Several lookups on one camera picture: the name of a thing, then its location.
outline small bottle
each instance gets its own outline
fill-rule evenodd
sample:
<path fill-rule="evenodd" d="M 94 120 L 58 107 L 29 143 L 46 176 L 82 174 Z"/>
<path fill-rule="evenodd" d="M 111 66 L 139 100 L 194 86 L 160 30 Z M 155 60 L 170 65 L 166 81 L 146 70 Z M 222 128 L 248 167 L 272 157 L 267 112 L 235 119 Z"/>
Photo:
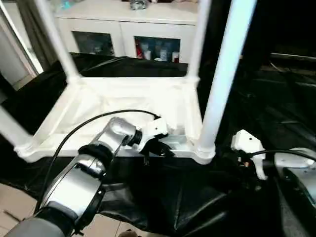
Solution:
<path fill-rule="evenodd" d="M 168 60 L 168 52 L 167 52 L 167 48 L 163 47 L 160 50 L 160 58 L 163 62 L 167 62 Z"/>
<path fill-rule="evenodd" d="M 157 58 L 160 57 L 161 46 L 162 46 L 162 41 L 161 40 L 157 40 L 156 41 L 156 45 L 155 45 L 155 54 L 156 54 Z"/>
<path fill-rule="evenodd" d="M 164 44 L 164 47 L 167 49 L 167 61 L 170 62 L 172 59 L 171 52 L 172 52 L 172 43 L 170 41 Z"/>
<path fill-rule="evenodd" d="M 146 60 L 150 60 L 151 59 L 151 54 L 152 54 L 152 52 L 150 50 L 145 51 L 144 58 Z"/>
<path fill-rule="evenodd" d="M 140 43 L 140 47 L 141 47 L 141 49 L 142 49 L 142 51 L 143 51 L 143 53 L 144 53 L 144 52 L 146 52 L 146 51 L 148 50 L 149 45 L 148 45 L 148 43 L 146 43 L 146 42 L 141 42 L 141 43 Z"/>
<path fill-rule="evenodd" d="M 179 63 L 179 52 L 172 52 L 172 62 Z"/>
<path fill-rule="evenodd" d="M 72 0 L 62 0 L 62 8 L 68 9 L 74 5 Z"/>
<path fill-rule="evenodd" d="M 142 49 L 141 49 L 141 47 L 139 46 L 139 41 L 138 41 L 138 40 L 135 40 L 135 43 L 136 43 L 136 57 L 137 57 L 138 59 L 143 59 Z"/>

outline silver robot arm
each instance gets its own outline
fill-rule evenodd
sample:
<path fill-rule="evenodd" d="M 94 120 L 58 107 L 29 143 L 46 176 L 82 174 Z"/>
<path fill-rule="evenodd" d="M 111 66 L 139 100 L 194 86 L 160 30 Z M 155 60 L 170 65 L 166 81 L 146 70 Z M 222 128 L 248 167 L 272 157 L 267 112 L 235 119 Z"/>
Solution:
<path fill-rule="evenodd" d="M 245 130 L 233 136 L 231 148 L 243 151 L 244 154 L 264 150 L 261 141 Z M 265 154 L 255 155 L 250 160 L 260 180 L 277 174 L 287 192 L 292 198 L 296 198 L 300 209 L 304 210 L 303 215 L 311 216 L 313 219 L 316 216 L 316 152 L 307 148 L 293 148 L 287 151 L 273 152 L 274 157 L 270 160 L 266 160 Z"/>
<path fill-rule="evenodd" d="M 122 118 L 112 118 L 90 144 L 54 179 L 34 216 L 6 237 L 66 237 L 90 224 L 104 196 L 102 179 L 121 146 L 140 144 L 142 132 Z"/>

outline tiled floor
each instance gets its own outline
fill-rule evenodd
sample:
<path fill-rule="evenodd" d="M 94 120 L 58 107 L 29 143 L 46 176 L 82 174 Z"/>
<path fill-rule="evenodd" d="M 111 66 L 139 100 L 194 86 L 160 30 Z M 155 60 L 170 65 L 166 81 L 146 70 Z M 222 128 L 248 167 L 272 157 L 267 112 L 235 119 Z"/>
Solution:
<path fill-rule="evenodd" d="M 0 237 L 4 236 L 17 224 L 17 221 L 6 215 L 4 211 L 8 211 L 22 220 L 33 213 L 35 205 L 36 200 L 32 197 L 20 190 L 0 184 Z M 83 232 L 85 237 L 117 237 L 121 232 L 128 229 L 136 231 L 141 237 L 162 237 L 99 214 L 94 217 L 92 223 Z"/>

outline object on cabinet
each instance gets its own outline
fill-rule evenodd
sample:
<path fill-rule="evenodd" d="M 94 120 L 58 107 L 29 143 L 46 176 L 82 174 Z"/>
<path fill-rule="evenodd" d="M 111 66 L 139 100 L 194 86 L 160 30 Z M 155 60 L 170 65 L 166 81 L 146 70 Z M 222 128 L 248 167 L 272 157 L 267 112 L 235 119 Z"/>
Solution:
<path fill-rule="evenodd" d="M 76 3 L 84 0 L 50 0 L 50 6 L 53 12 L 57 12 L 58 10 L 65 10 L 71 8 Z"/>
<path fill-rule="evenodd" d="M 81 53 L 114 56 L 111 35 L 72 31 Z"/>
<path fill-rule="evenodd" d="M 179 52 L 172 52 L 172 62 L 173 63 L 179 63 Z"/>
<path fill-rule="evenodd" d="M 167 62 L 167 60 L 168 60 L 167 54 L 168 54 L 167 48 L 166 48 L 166 47 L 163 47 L 163 48 L 160 50 L 160 58 L 161 58 L 161 60 L 162 60 L 163 62 Z"/>
<path fill-rule="evenodd" d="M 143 59 L 143 53 L 142 53 L 142 49 L 139 46 L 139 41 L 136 41 L 136 56 L 138 59 Z"/>
<path fill-rule="evenodd" d="M 137 57 L 141 54 L 143 59 L 172 62 L 172 52 L 177 52 L 178 61 L 175 60 L 175 62 L 179 62 L 180 39 L 163 39 L 140 36 L 135 36 L 134 39 Z"/>
<path fill-rule="evenodd" d="M 131 10 L 142 10 L 147 8 L 147 0 L 130 0 L 130 9 Z"/>
<path fill-rule="evenodd" d="M 150 60 L 151 59 L 151 51 L 150 50 L 147 50 L 147 51 L 145 51 L 145 53 L 144 53 L 144 58 L 146 59 L 146 60 Z"/>
<path fill-rule="evenodd" d="M 173 2 L 173 0 L 148 0 L 151 3 L 171 3 Z"/>
<path fill-rule="evenodd" d="M 193 3 L 198 3 L 198 0 L 174 0 L 174 2 L 191 1 Z"/>

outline black fabric cover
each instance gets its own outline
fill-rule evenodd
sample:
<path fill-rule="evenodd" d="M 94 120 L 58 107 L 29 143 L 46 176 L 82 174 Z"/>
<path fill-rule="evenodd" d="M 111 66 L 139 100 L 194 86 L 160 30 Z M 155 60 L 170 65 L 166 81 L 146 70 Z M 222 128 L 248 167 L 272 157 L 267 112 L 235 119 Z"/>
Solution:
<path fill-rule="evenodd" d="M 181 77 L 184 64 L 73 55 L 84 76 Z M 212 72 L 201 70 L 198 86 L 205 109 Z M 18 91 L 3 106 L 34 134 L 65 88 L 59 63 Z M 187 158 L 115 158 L 106 179 L 100 213 L 145 231 L 168 236 L 282 236 L 278 189 L 273 179 L 259 182 L 253 170 L 240 169 L 228 149 L 232 135 L 246 129 L 266 149 L 315 149 L 316 83 L 294 74 L 239 72 L 229 97 L 210 165 Z M 0 137 L 0 182 L 37 198 L 51 158 L 26 163 Z M 58 158 L 52 180 L 71 158 Z"/>

